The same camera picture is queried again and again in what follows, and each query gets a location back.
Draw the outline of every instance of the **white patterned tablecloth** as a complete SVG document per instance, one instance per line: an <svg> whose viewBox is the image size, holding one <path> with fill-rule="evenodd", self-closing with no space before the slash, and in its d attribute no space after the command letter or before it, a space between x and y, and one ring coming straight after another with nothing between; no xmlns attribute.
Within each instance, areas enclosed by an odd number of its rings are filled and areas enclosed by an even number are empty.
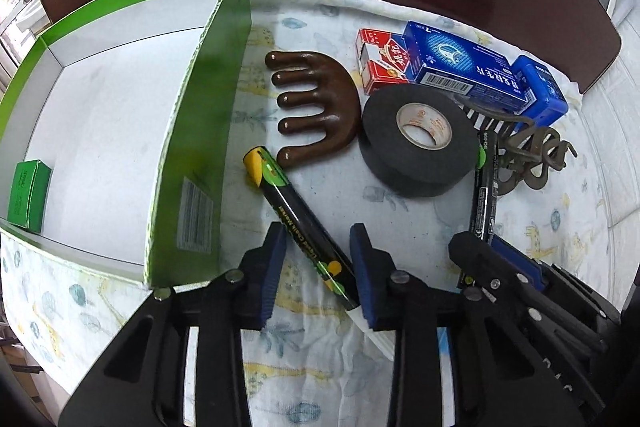
<svg viewBox="0 0 640 427"><path fill-rule="evenodd" d="M244 153L259 144L275 153L284 144L319 137L278 133L278 120L285 115L314 110L278 108L280 91L271 85L264 65L268 51L312 50L336 58L351 72L362 103L366 97L354 51L362 27L402 32L406 20L415 20L484 44L510 62L521 54L459 22L379 0L252 0L252 19L226 153L222 269L237 266L246 250L260 245L276 218L246 182ZM580 117L581 95L564 74L551 71L570 105L555 128L579 156L568 155L566 169L552 171L542 190L520 184L500 198L495 230L528 255L561 264L609 296L606 201ZM455 286L458 270L447 258L446 246L468 226L472 174L438 198L401 198L373 177L354 142L331 159L292 171L290 179L345 251L350 226L362 222L373 245L389 251L396 266L434 287ZM5 235L0 246L2 290L12 328L42 367L72 393L148 292L65 266ZM386 425L392 364L348 319L293 243L273 317L263 331L244 331L242 348L255 426ZM442 350L446 357L446 345ZM191 369L187 380L185 417L192 423ZM447 418L452 418L450 410Z"/></svg>

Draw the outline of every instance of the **green box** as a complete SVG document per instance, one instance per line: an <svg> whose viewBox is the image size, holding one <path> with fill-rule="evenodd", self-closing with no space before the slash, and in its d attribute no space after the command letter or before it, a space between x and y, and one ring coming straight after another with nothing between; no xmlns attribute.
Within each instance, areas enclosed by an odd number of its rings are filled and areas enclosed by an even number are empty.
<svg viewBox="0 0 640 427"><path fill-rule="evenodd" d="M40 232L50 176L51 169L40 160L20 162L15 166L7 213L10 223L30 232Z"/></svg>

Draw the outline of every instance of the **metal bolt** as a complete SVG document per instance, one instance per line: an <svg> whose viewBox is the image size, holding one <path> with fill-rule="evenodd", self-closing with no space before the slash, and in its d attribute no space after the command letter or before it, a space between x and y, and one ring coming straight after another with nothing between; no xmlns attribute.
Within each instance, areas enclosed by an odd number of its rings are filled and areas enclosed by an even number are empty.
<svg viewBox="0 0 640 427"><path fill-rule="evenodd" d="M529 308L529 317L536 322L540 322L542 320L542 314L535 308Z"/></svg>
<svg viewBox="0 0 640 427"><path fill-rule="evenodd" d="M171 296L171 288L156 288L154 290L154 299L156 301L164 301Z"/></svg>
<svg viewBox="0 0 640 427"><path fill-rule="evenodd" d="M466 299L478 302L482 299L482 290L478 286L469 286L462 292Z"/></svg>
<svg viewBox="0 0 640 427"><path fill-rule="evenodd" d="M410 275L404 270L394 270L391 272L391 280L396 284L407 284L411 279Z"/></svg>
<svg viewBox="0 0 640 427"><path fill-rule="evenodd" d="M242 273L242 270L239 270L238 268L232 268L225 273L225 279L231 284L235 284L244 279L244 273Z"/></svg>

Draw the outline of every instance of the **red box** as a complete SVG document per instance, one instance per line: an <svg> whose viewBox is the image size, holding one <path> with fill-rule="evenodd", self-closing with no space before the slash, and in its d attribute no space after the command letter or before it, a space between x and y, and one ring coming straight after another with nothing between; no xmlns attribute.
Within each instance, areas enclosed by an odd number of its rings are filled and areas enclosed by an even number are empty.
<svg viewBox="0 0 640 427"><path fill-rule="evenodd" d="M363 28L358 31L356 52L367 94L389 84L407 84L414 79L401 34Z"/></svg>

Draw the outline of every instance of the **blue box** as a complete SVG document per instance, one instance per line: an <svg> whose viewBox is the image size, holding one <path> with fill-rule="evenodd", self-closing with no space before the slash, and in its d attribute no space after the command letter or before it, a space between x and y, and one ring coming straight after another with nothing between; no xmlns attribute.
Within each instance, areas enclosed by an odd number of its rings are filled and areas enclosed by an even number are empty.
<svg viewBox="0 0 640 427"><path fill-rule="evenodd" d="M409 21L404 29L415 80L515 112L527 102L507 59L480 44Z"/></svg>
<svg viewBox="0 0 640 427"><path fill-rule="evenodd" d="M540 127L551 125L569 110L562 91L544 64L520 55L511 66L511 72L527 97L527 103L516 114L532 118Z"/></svg>

